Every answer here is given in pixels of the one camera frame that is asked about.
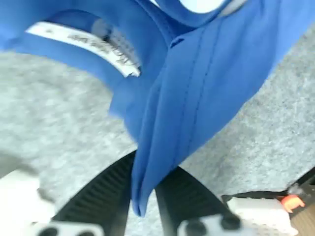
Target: orange component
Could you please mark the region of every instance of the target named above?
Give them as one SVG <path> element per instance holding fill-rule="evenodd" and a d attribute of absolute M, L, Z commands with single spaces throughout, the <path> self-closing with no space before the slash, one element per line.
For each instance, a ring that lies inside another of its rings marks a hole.
<path fill-rule="evenodd" d="M 298 207 L 305 207 L 305 203 L 297 195 L 289 195 L 281 200 L 281 204 L 285 210 L 289 213 L 293 213 L 292 210 Z"/>

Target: gray carpet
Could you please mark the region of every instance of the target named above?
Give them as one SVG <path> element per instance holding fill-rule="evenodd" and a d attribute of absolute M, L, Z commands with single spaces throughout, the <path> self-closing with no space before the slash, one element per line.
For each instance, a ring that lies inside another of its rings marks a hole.
<path fill-rule="evenodd" d="M 282 190 L 315 166 L 315 28 L 260 92 L 183 167 L 215 194 Z M 0 171 L 22 162 L 62 207 L 84 184 L 135 149 L 109 117 L 96 78 L 47 59 L 0 54 Z M 145 219 L 130 211 L 127 236 L 160 236 L 154 195 Z"/>

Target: blue fabric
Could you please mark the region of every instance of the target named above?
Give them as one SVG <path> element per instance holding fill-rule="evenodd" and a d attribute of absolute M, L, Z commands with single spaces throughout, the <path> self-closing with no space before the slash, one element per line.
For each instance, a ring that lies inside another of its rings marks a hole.
<path fill-rule="evenodd" d="M 220 131 L 315 20 L 314 0 L 248 0 L 218 17 L 177 0 L 2 0 L 0 49 L 87 70 L 114 92 L 110 112 L 138 142 L 132 201 L 143 216 L 152 189 Z M 85 31 L 102 18 L 135 47 L 141 76 L 124 78 L 83 49 L 24 33 L 38 21 Z"/>

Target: screw hole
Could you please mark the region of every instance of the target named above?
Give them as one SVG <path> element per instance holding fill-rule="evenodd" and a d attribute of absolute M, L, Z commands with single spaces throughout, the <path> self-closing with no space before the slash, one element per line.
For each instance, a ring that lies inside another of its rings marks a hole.
<path fill-rule="evenodd" d="M 83 233 L 80 233 L 78 236 L 94 236 L 94 233 L 91 231 L 85 231 Z"/>
<path fill-rule="evenodd" d="M 40 232 L 39 236 L 57 236 L 58 230 L 56 228 L 47 228 Z"/>

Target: stitching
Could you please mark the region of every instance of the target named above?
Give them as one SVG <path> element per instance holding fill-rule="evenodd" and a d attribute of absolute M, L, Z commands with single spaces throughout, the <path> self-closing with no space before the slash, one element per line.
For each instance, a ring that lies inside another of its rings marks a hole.
<path fill-rule="evenodd" d="M 213 63 L 213 57 L 214 57 L 215 49 L 216 49 L 216 46 L 217 46 L 217 43 L 218 43 L 219 32 L 220 32 L 220 29 L 221 29 L 221 25 L 222 25 L 222 20 L 220 20 L 220 24 L 219 24 L 219 26 L 218 26 L 218 30 L 217 30 L 217 33 L 216 33 L 215 42 L 214 42 L 214 44 L 213 44 L 211 56 L 210 56 L 209 63 L 208 63 L 208 66 L 207 66 L 207 71 L 206 71 L 206 73 L 204 74 L 204 77 L 203 77 L 203 80 L 202 80 L 202 90 L 201 90 L 201 92 L 200 92 L 200 96 L 199 96 L 199 99 L 198 99 L 198 102 L 197 102 L 196 110 L 195 110 L 195 112 L 194 112 L 193 128 L 192 128 L 192 131 L 191 131 L 191 134 L 190 134 L 190 139 L 189 139 L 188 148 L 187 148 L 188 153 L 189 153 L 189 151 L 190 151 L 192 139 L 193 139 L 193 137 L 195 136 L 196 124 L 197 124 L 197 118 L 198 118 L 198 115 L 197 115 L 197 114 L 198 114 L 198 112 L 199 112 L 199 110 L 200 110 L 200 103 L 201 103 L 201 100 L 202 100 L 202 98 L 203 98 L 203 94 L 204 94 L 204 90 L 205 90 L 206 79 L 207 79 L 207 77 L 208 77 L 208 75 L 209 75 L 210 67 L 211 67 L 211 65 L 212 65 L 212 63 Z"/>
<path fill-rule="evenodd" d="M 172 162 L 172 168 L 173 169 L 175 168 L 174 165 L 175 165 L 176 157 L 179 154 L 180 132 L 181 132 L 181 128 L 183 126 L 184 114 L 185 114 L 185 109 L 186 109 L 186 105 L 187 105 L 188 89 L 189 89 L 189 86 L 190 86 L 190 83 L 191 83 L 191 80 L 192 80 L 192 75 L 193 75 L 193 72 L 194 72 L 194 69 L 195 69 L 195 66 L 196 66 L 197 58 L 199 57 L 199 54 L 200 54 L 201 42 L 202 42 L 202 39 L 204 37 L 205 31 L 206 31 L 206 28 L 204 27 L 203 31 L 201 33 L 201 36 L 199 38 L 199 41 L 198 41 L 196 54 L 195 54 L 195 56 L 194 56 L 194 58 L 192 60 L 192 67 L 190 69 L 189 79 L 188 79 L 188 83 L 187 83 L 187 86 L 186 86 L 185 97 L 184 97 L 184 104 L 183 104 L 182 114 L 181 114 L 181 118 L 180 118 L 180 125 L 179 125 L 179 129 L 178 129 L 178 133 L 177 133 L 177 141 L 176 141 L 176 146 L 175 146 L 175 157 L 174 157 L 173 162 Z"/>

